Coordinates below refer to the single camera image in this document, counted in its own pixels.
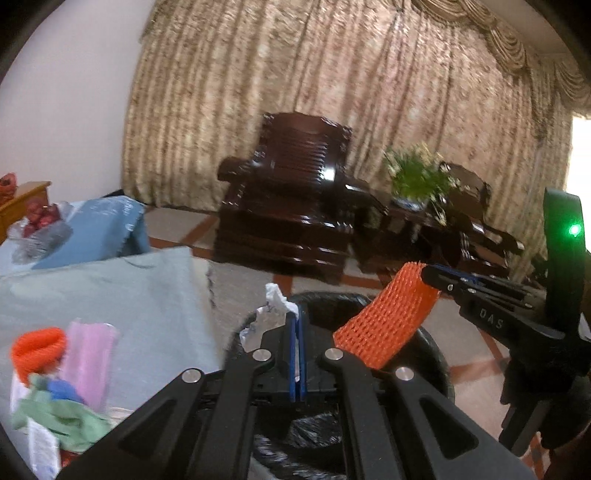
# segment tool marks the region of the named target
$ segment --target window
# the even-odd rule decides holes
[[[591,120],[573,118],[572,146],[566,191],[581,198],[585,243],[591,251]]]

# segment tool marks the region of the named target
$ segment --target green led light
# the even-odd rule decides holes
[[[574,223],[569,228],[569,235],[579,236],[579,233],[583,231],[583,225],[580,223]]]

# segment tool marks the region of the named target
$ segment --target carved wooden chair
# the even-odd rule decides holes
[[[447,196],[447,233],[431,241],[439,244],[439,253],[454,268],[507,277],[509,254],[521,255],[524,246],[510,233],[486,224],[491,186],[460,165],[442,163],[441,168],[457,178],[462,186]]]
[[[365,182],[345,173],[351,129],[302,113],[266,113],[252,158],[226,158],[215,261],[299,265],[338,283]]]

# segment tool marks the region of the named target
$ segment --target green cloth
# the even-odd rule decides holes
[[[84,452],[110,432],[109,420],[82,403],[52,400],[46,377],[31,374],[29,383],[31,392],[12,414],[15,430],[27,426],[27,417],[30,417],[52,432],[62,449],[75,453]]]

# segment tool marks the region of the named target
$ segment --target pink cloth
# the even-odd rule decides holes
[[[117,329],[107,323],[72,322],[68,327],[67,348],[59,377],[71,383],[85,404],[97,412],[105,406],[116,337]]]

